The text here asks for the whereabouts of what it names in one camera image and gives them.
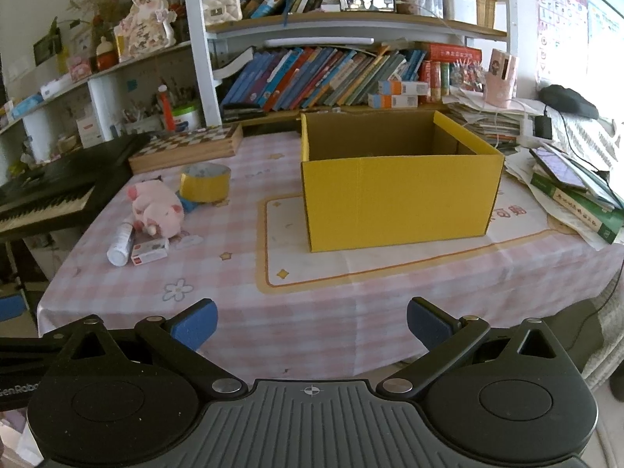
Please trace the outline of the white red staples box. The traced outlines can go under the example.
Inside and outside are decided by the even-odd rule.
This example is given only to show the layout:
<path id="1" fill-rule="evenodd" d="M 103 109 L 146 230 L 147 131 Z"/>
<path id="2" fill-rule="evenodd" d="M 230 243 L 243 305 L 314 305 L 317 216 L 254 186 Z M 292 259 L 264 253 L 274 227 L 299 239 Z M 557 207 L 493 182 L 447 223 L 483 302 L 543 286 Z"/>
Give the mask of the white red staples box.
<path id="1" fill-rule="evenodd" d="M 139 266 L 168 257 L 169 240 L 167 238 L 151 239 L 134 244 L 130 260 L 133 265 Z"/>

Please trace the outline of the white spray bottle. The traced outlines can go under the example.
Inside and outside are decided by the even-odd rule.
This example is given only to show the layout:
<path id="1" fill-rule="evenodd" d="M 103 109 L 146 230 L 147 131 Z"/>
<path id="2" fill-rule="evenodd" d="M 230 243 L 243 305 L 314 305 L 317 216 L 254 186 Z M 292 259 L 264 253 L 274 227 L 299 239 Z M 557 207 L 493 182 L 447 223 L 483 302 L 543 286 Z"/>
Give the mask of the white spray bottle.
<path id="1" fill-rule="evenodd" d="M 133 225 L 127 221 L 117 227 L 106 253 L 113 266 L 122 267 L 127 264 L 133 244 L 133 232 Z"/>

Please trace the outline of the gold tape roll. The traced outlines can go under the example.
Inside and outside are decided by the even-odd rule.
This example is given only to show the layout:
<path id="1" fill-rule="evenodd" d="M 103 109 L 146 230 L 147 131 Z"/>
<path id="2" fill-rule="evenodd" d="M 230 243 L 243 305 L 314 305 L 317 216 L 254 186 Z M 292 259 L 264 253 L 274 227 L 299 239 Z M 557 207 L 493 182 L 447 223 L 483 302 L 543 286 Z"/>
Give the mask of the gold tape roll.
<path id="1" fill-rule="evenodd" d="M 185 166 L 180 177 L 180 195 L 189 202 L 211 204 L 229 196 L 229 167 L 203 162 Z"/>

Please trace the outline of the blue plastic piece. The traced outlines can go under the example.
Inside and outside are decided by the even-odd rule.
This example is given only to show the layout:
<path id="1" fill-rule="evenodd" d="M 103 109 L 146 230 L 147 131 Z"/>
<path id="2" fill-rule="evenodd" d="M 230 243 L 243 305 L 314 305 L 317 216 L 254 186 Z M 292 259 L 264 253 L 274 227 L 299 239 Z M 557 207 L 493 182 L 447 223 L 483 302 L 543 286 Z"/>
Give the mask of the blue plastic piece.
<path id="1" fill-rule="evenodd" d="M 183 207 L 184 213 L 192 213 L 195 209 L 200 206 L 200 203 L 189 201 L 186 198 L 183 198 L 180 191 L 175 193 Z"/>

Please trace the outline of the pink checkered tablecloth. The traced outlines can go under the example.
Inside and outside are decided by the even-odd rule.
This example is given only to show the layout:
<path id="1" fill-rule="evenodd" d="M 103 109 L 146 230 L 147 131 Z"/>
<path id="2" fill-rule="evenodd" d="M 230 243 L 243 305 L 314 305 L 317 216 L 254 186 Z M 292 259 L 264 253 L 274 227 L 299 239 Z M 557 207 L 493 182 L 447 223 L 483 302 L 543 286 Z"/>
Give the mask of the pink checkered tablecloth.
<path id="1" fill-rule="evenodd" d="M 95 314 L 108 328 L 170 316 L 209 298 L 216 334 L 202 352 L 246 380 L 362 374 L 422 352 L 408 301 L 495 326 L 554 316 L 598 386 L 623 358 L 623 249 L 594 249 L 558 227 L 512 176 L 476 239 L 311 252 L 295 133 L 246 138 L 226 164 L 229 198 L 186 216 L 159 261 L 112 265 L 130 203 L 119 191 L 61 265 L 37 320 L 49 332 Z"/>

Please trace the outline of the yellow cardboard box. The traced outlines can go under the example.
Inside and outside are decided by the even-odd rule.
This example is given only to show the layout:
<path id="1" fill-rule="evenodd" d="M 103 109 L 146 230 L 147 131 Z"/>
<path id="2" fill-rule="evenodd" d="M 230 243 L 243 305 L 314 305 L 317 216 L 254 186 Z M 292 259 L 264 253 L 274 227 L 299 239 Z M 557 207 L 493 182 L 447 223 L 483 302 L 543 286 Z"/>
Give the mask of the yellow cardboard box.
<path id="1" fill-rule="evenodd" d="M 301 115 L 310 249 L 480 237 L 505 157 L 437 110 Z"/>

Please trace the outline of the black Yamaha keyboard piano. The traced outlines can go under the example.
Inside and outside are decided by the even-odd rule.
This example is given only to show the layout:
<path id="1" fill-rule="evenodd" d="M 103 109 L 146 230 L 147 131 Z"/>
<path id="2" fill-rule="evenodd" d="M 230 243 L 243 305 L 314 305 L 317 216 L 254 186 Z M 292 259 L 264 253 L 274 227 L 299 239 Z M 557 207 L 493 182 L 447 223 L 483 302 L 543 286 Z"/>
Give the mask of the black Yamaha keyboard piano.
<path id="1" fill-rule="evenodd" d="M 124 135 L 69 153 L 1 186 L 1 240 L 86 227 L 133 176 L 129 158 L 149 142 Z"/>

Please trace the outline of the white green lidded jar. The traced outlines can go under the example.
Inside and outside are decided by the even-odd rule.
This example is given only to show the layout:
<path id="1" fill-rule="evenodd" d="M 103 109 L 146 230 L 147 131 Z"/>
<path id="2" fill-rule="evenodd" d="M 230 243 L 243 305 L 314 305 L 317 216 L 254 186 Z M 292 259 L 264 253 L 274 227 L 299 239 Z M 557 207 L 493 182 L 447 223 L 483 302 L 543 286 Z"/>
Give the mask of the white green lidded jar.
<path id="1" fill-rule="evenodd" d="M 177 132 L 197 131 L 202 127 L 202 113 L 199 104 L 176 107 L 172 110 L 172 117 Z"/>

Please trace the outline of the orange white medicine box lower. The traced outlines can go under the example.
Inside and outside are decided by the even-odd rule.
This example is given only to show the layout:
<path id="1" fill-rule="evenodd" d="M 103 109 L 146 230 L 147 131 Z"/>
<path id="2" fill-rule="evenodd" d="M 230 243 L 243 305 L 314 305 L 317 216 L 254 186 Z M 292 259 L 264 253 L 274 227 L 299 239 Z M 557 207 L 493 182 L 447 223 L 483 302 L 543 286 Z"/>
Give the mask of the orange white medicine box lower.
<path id="1" fill-rule="evenodd" d="M 416 108 L 418 104 L 418 95 L 368 95 L 368 106 L 373 109 L 408 109 Z"/>

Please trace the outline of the orange white medicine box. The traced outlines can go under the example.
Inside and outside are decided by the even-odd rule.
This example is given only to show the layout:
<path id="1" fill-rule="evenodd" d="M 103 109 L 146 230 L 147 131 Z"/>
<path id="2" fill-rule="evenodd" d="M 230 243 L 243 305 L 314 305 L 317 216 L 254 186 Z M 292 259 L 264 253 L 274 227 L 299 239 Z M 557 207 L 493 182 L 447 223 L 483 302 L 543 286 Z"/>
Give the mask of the orange white medicine box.
<path id="1" fill-rule="evenodd" d="M 431 87 L 427 82 L 400 82 L 399 80 L 384 80 L 378 83 L 379 93 L 382 95 L 431 95 Z"/>
<path id="2" fill-rule="evenodd" d="M 416 108 L 418 104 L 418 95 L 368 95 L 368 106 L 373 109 L 408 109 Z"/>

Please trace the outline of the black cap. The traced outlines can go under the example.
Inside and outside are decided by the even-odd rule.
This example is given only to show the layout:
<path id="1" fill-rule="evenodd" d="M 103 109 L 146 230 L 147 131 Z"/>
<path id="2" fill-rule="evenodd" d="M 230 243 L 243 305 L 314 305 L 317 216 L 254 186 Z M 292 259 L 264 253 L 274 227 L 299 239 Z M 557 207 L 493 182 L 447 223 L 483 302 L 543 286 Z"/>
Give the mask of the black cap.
<path id="1" fill-rule="evenodd" d="M 550 85 L 538 91 L 538 99 L 546 106 L 560 113 L 584 117 L 584 119 L 598 119 L 599 111 L 581 94 L 561 85 Z"/>

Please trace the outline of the red thick dictionary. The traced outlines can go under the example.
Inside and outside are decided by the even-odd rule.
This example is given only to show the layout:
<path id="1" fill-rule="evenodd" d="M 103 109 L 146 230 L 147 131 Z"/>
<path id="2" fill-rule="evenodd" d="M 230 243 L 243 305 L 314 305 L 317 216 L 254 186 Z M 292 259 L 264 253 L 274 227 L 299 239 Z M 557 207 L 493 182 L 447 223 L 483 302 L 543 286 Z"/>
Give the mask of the red thick dictionary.
<path id="1" fill-rule="evenodd" d="M 482 52 L 479 49 L 469 48 L 468 46 L 457 46 L 457 44 L 448 43 L 424 43 L 423 48 L 431 61 L 449 62 L 450 64 L 455 61 L 480 64 L 482 61 Z"/>

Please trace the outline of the white bookshelf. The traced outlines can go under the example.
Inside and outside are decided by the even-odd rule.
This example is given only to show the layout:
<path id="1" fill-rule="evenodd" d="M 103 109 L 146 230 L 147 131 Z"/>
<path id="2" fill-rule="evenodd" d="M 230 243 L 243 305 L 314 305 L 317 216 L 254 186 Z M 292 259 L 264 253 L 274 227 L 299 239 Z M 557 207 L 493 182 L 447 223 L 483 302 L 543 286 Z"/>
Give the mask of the white bookshelf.
<path id="1" fill-rule="evenodd" d="M 37 92 L 33 46 L 49 29 L 51 22 L 73 20 L 77 13 L 68 10 L 70 0 L 1 0 L 1 59 L 6 70 L 23 68 L 19 77 L 6 76 L 18 96 Z M 483 39 L 505 41 L 507 33 L 456 21 L 444 21 L 406 14 L 376 13 L 321 13 L 295 14 L 288 17 L 269 16 L 217 25 L 205 31 L 208 49 L 230 53 L 248 46 L 261 46 L 269 39 L 293 39 L 297 36 L 314 40 L 323 36 L 374 37 L 382 40 L 390 36 L 413 35 L 416 39 L 438 41 L 447 37 L 454 40 Z M 29 111 L 17 122 L 30 140 L 36 161 L 47 161 L 56 149 L 57 138 L 75 129 L 76 119 L 64 116 L 61 100 L 74 91 L 88 89 L 91 114 L 97 121 L 103 140 L 117 137 L 121 122 L 123 87 L 119 67 L 111 68 L 91 78 L 69 86 L 54 97 Z"/>

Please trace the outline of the white quilted pearl handbag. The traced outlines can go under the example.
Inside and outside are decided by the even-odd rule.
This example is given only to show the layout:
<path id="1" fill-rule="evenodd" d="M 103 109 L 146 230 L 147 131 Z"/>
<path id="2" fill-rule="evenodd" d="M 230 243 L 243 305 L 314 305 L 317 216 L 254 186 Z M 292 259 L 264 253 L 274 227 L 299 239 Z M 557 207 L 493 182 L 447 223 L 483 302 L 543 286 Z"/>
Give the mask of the white quilted pearl handbag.
<path id="1" fill-rule="evenodd" d="M 240 0 L 202 0 L 202 9 L 207 27 L 242 19 Z"/>

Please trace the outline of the phone on shelf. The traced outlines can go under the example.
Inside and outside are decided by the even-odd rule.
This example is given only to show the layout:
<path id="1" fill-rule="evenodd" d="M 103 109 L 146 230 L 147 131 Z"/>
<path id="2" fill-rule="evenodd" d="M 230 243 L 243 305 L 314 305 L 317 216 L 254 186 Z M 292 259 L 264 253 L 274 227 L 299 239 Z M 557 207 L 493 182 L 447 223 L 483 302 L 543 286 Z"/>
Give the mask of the phone on shelf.
<path id="1" fill-rule="evenodd" d="M 395 0 L 340 0 L 341 12 L 395 13 Z"/>

